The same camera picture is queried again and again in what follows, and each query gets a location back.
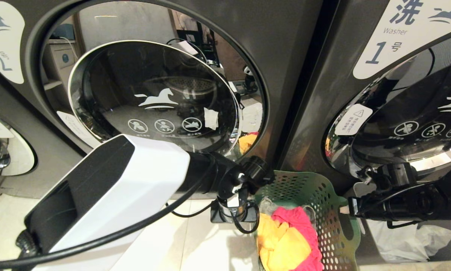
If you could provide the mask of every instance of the yellow cloth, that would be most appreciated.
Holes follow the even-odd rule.
[[[256,134],[248,134],[239,138],[239,149],[241,150],[241,154],[244,154],[254,144],[256,138]]]
[[[304,236],[287,222],[279,223],[260,214],[257,228],[257,251],[266,271],[296,269],[311,253]]]

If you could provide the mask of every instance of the front-loading washer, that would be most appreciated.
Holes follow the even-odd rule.
[[[124,132],[274,162],[321,5],[0,1],[0,72],[86,152]]]
[[[0,194],[41,198],[83,154],[0,75]]]
[[[442,176],[451,168],[451,1],[355,0],[333,14],[313,71],[302,73],[281,168],[319,172],[338,193],[367,165],[407,161],[422,177]]]

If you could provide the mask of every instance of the number 2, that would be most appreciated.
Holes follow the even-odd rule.
[[[384,48],[384,45],[386,45],[386,41],[383,41],[382,43],[377,43],[377,45],[379,46],[378,51],[376,52],[376,54],[372,60],[368,60],[366,62],[367,64],[378,64],[379,63],[379,61],[377,61],[376,59],[378,58],[379,53],[381,53],[381,50]]]
[[[11,68],[5,67],[5,63],[3,62],[3,59],[0,57],[0,62],[2,63],[2,70],[12,70]]]

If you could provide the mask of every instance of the number 1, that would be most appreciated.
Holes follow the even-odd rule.
[[[376,61],[376,59],[379,56],[379,53],[381,53],[381,50],[384,48],[384,45],[386,44],[386,41],[383,41],[382,43],[377,43],[377,45],[379,46],[378,51],[376,52],[375,56],[373,57],[372,60],[368,60],[366,63],[367,64],[378,64],[379,61]]]

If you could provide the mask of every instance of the washer door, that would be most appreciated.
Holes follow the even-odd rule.
[[[451,38],[366,87],[332,124],[325,151],[354,177],[366,165],[409,162],[420,175],[451,165]]]
[[[198,19],[135,1],[72,8],[43,41],[45,94],[91,147],[117,135],[241,158],[260,138],[262,80]]]
[[[0,120],[0,175],[20,175],[35,165],[35,156],[26,140]]]
[[[89,51],[72,70],[69,99],[100,141],[131,134],[227,153],[238,139],[238,103],[227,82],[165,44],[115,41]]]

